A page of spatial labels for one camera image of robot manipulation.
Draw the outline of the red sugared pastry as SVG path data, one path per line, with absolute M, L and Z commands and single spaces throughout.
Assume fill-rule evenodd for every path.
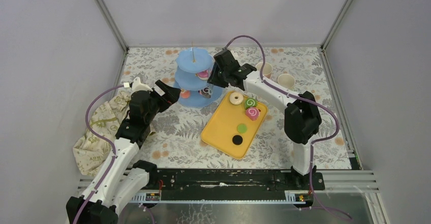
M 187 99 L 191 96 L 191 92 L 189 90 L 182 89 L 180 92 L 180 97 L 183 99 Z

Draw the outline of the pink sprinkled donut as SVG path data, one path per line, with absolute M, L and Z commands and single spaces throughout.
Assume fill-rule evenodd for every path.
M 202 72 L 198 72 L 196 74 L 196 76 L 201 79 L 201 80 L 208 80 L 209 76 L 210 76 L 210 71 L 209 70 L 205 70 Z

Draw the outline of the blue three-tier cake stand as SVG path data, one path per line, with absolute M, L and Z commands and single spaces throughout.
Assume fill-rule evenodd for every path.
M 174 87 L 189 90 L 191 96 L 187 99 L 179 97 L 179 103 L 185 107 L 203 108 L 217 100 L 223 89 L 213 85 L 211 98 L 206 99 L 198 91 L 208 87 L 207 80 L 199 79 L 196 74 L 205 70 L 212 71 L 213 57 L 204 48 L 190 47 L 181 51 L 176 58 L 177 69 L 174 74 Z

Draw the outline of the white glazed donut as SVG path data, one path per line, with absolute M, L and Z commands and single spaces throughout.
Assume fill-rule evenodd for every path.
M 229 95 L 229 102 L 233 105 L 240 105 L 244 100 L 244 97 L 239 92 L 232 92 Z

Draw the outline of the chocolate swirl roll cake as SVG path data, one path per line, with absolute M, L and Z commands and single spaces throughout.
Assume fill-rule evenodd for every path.
M 209 98 L 211 98 L 212 90 L 209 87 L 205 87 L 205 88 L 199 90 L 198 93 L 201 96 L 203 96 L 204 98 L 209 99 Z

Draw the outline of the green swirl roll cake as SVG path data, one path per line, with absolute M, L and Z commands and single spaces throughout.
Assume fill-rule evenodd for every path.
M 256 108 L 258 105 L 258 102 L 254 98 L 247 98 L 243 101 L 244 108 L 247 110 L 248 108 L 254 107 Z

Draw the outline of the pink ceramic mug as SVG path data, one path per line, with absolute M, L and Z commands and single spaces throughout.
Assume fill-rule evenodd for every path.
M 260 62 L 258 64 L 255 65 L 256 69 L 258 72 L 262 72 L 262 75 L 268 79 L 271 78 L 272 72 L 273 72 L 273 67 L 270 63 L 266 62 Z

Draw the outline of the pink swirl roll cake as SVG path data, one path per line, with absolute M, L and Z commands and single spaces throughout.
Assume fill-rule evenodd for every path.
M 255 121 L 260 116 L 260 110 L 256 107 L 249 107 L 245 110 L 245 114 L 250 120 Z

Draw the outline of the yellow serving tray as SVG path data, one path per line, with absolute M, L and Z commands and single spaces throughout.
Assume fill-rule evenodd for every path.
M 229 102 L 229 95 L 232 92 L 236 91 L 232 90 L 227 92 L 220 102 L 204 127 L 201 133 L 201 140 L 232 158 L 242 159 L 246 155 L 262 125 L 267 115 L 268 108 L 265 104 L 258 101 L 256 108 L 260 110 L 260 116 L 257 120 L 252 121 L 245 114 L 243 102 L 240 105 L 233 105 Z M 245 134 L 240 134 L 237 131 L 237 126 L 241 123 L 246 124 L 248 127 Z M 234 135 L 241 135 L 243 137 L 243 143 L 241 145 L 234 145 L 232 143 L 232 137 Z

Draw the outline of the green ceramic mug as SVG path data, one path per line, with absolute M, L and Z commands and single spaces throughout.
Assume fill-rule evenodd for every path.
M 277 83 L 287 89 L 293 89 L 296 83 L 295 78 L 290 74 L 280 74 Z

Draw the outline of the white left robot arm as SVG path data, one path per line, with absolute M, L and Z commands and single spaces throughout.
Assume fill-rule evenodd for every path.
M 181 90 L 161 80 L 155 82 L 163 91 L 136 78 L 125 83 L 131 88 L 131 100 L 125 118 L 120 123 L 115 140 L 109 140 L 111 151 L 91 184 L 80 197 L 70 197 L 66 204 L 69 223 L 118 223 L 122 210 L 135 194 L 151 189 L 158 182 L 157 165 L 139 160 L 133 164 L 125 180 L 121 180 L 130 161 L 150 134 L 150 124 L 158 113 L 175 104 Z

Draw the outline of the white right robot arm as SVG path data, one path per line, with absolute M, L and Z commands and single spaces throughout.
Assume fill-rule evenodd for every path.
M 214 55 L 214 65 L 208 82 L 220 87 L 233 86 L 253 93 L 284 115 L 284 131 L 294 143 L 295 159 L 291 176 L 294 187 L 305 189 L 312 182 L 313 170 L 310 139 L 319 131 L 321 115 L 310 92 L 295 93 L 263 75 L 262 70 L 238 60 L 227 48 Z

